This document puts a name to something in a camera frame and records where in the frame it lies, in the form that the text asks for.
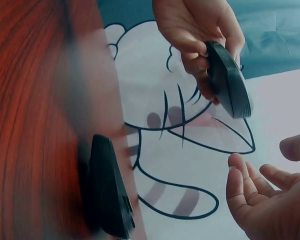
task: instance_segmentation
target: finger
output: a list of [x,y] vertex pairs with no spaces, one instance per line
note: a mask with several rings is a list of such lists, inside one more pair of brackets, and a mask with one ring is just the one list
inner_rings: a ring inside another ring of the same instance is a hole
[[246,167],[248,168],[249,176],[252,179],[257,191],[259,194],[271,198],[281,191],[276,191],[274,188],[263,178],[259,171],[250,163],[245,162]]
[[191,33],[184,29],[174,29],[169,42],[182,53],[198,53],[207,56],[207,46],[204,42],[196,39]]
[[181,59],[188,74],[197,75],[209,68],[208,60],[197,53],[181,53]]
[[245,44],[245,36],[229,4],[224,8],[223,13],[220,14],[218,26],[225,37],[225,48],[233,58],[236,58]]
[[209,83],[209,76],[207,71],[203,73],[198,73],[194,75],[197,81],[197,86],[200,90],[200,93],[209,101],[213,102],[214,104],[218,104],[218,100],[216,99],[216,95],[210,87]]
[[282,155],[290,161],[300,160],[300,134],[286,138],[280,142]]
[[255,183],[249,176],[248,168],[246,162],[243,160],[240,154],[234,153],[228,159],[228,165],[234,166],[238,170],[240,170],[243,177],[243,193],[246,199],[246,202],[250,206],[255,206],[267,199],[265,195],[261,195],[258,193],[258,190],[255,186]]
[[260,172],[266,179],[283,191],[288,191],[300,181],[300,173],[291,174],[270,164],[261,166]]
[[252,207],[247,204],[244,195],[244,179],[240,170],[236,168],[229,170],[225,195],[233,219],[242,229],[245,229],[247,224],[246,217],[249,215]]

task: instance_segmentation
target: cartoon face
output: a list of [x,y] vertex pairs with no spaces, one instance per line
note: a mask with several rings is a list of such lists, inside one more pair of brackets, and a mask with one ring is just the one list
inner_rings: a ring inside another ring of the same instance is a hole
[[180,126],[209,105],[195,78],[186,73],[180,52],[159,32],[155,21],[126,31],[105,29],[115,59],[125,122],[140,129]]

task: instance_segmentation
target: teal background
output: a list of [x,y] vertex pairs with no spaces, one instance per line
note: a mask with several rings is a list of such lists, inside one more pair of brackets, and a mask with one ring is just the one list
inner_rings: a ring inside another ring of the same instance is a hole
[[[242,31],[246,79],[300,69],[300,0],[229,0]],[[98,0],[104,26],[154,20],[152,0]]]

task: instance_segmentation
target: fingernail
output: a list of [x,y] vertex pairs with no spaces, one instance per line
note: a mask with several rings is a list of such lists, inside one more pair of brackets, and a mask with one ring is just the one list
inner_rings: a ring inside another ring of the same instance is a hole
[[201,55],[202,57],[204,57],[204,58],[209,57],[209,54],[208,54],[207,52],[206,52],[206,53],[201,52],[200,55]]
[[203,71],[206,70],[206,69],[204,69],[202,66],[198,66],[197,69],[198,69],[199,72],[203,72]]

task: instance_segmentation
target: cartoon drawing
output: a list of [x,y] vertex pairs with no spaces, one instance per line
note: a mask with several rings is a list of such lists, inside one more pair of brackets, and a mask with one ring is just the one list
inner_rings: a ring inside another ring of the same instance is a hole
[[216,168],[211,154],[255,151],[245,119],[232,119],[201,97],[180,52],[155,21],[105,28],[118,74],[131,161],[140,201],[179,220],[203,219],[219,207],[213,184],[187,184]]

